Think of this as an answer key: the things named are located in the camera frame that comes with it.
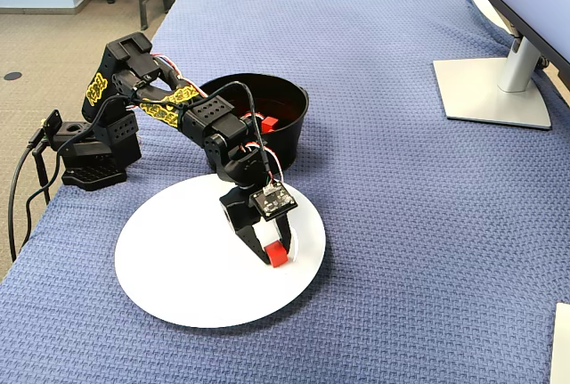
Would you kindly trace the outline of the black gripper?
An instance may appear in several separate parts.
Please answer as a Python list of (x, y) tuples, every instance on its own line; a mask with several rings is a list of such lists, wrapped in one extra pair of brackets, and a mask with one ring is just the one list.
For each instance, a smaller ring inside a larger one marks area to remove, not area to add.
[[(267, 185), (269, 173), (265, 169), (261, 152), (253, 150), (230, 159), (223, 166), (216, 164), (217, 175), (225, 182), (235, 184), (220, 198), (233, 230), (240, 240), (266, 265), (270, 258), (262, 247), (253, 224), (260, 219), (259, 212), (249, 205), (249, 197)], [(291, 230), (287, 215), (275, 219), (280, 239), (273, 243), (273, 262), (286, 263), (291, 244)]]

